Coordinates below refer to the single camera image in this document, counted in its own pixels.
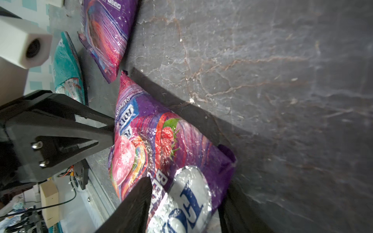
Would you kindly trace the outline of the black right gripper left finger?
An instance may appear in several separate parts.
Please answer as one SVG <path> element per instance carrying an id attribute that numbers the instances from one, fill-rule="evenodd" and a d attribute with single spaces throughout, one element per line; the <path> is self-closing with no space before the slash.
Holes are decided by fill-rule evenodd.
<path id="1" fill-rule="evenodd" d="M 141 178 L 127 198 L 122 201 L 116 211 L 96 233 L 146 232 L 151 197 L 152 184 L 150 178 Z"/>

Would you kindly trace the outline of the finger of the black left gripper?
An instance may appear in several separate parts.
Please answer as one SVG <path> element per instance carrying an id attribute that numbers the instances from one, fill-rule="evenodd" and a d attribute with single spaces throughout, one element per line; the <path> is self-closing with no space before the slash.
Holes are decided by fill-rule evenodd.
<path id="1" fill-rule="evenodd" d="M 43 181 L 113 143 L 113 118 L 36 91 L 1 106 L 1 183 Z"/>

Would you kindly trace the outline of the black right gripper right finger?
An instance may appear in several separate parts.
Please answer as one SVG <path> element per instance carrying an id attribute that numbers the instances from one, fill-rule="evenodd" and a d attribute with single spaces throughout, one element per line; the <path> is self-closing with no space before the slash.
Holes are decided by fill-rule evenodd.
<path id="1" fill-rule="evenodd" d="M 230 186 L 218 208 L 223 233 L 272 233 L 273 230 L 251 209 L 244 194 Z"/>

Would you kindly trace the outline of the teal candy bag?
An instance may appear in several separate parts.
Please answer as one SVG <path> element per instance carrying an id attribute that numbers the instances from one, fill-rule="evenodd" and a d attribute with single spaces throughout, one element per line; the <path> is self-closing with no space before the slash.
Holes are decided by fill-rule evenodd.
<path id="1" fill-rule="evenodd" d="M 86 104 L 82 71 L 68 32 L 61 32 L 52 63 L 55 92 Z"/>

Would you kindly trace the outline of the large purple Fox's candy bag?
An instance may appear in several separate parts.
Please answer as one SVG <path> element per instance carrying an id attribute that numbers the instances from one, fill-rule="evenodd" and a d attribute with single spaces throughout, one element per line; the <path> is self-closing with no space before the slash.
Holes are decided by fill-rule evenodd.
<path id="1" fill-rule="evenodd" d="M 203 233 L 221 205 L 235 155 L 154 99 L 126 71 L 120 76 L 108 169 L 121 201 L 141 178 L 152 196 L 149 233 Z"/>

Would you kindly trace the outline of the small purple berries candy bag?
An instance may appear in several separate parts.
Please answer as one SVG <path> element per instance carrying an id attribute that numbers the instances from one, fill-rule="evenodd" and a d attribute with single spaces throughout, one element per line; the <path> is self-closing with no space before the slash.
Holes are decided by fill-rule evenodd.
<path id="1" fill-rule="evenodd" d="M 108 83 L 117 78 L 137 8 L 137 0 L 82 1 L 79 40 Z"/>

